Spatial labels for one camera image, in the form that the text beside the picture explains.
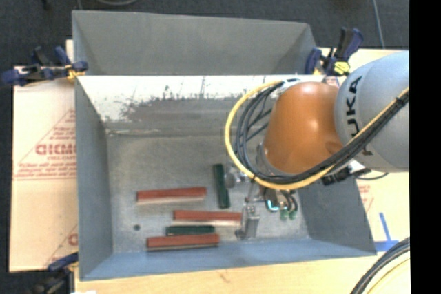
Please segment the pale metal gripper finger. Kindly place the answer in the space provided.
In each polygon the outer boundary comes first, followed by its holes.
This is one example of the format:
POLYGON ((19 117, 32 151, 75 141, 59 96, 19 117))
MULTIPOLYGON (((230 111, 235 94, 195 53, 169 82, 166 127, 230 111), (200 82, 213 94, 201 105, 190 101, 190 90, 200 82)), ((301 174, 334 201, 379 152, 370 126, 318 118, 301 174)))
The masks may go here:
POLYGON ((246 224, 247 224, 247 207, 243 206, 241 210, 240 227, 237 230, 235 230, 235 236, 238 240, 245 239, 246 224))
POLYGON ((245 207, 245 210, 245 237, 247 239, 255 238, 257 234, 260 215, 258 214, 255 206, 248 205, 245 207))

